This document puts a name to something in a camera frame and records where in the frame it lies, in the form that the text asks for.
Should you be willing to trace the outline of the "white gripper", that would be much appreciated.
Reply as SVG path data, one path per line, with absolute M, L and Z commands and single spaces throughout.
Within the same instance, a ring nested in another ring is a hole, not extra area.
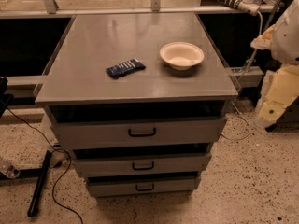
M 298 97 L 298 65 L 283 64 L 276 72 L 267 71 L 255 109 L 255 124 L 262 128 L 276 124 Z

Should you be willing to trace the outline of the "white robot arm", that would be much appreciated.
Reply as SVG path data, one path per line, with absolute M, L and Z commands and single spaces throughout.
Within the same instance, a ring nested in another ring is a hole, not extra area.
M 299 0 L 293 0 L 277 22 L 250 44 L 271 51 L 280 68 L 263 79 L 255 123 L 268 128 L 277 123 L 299 97 Z

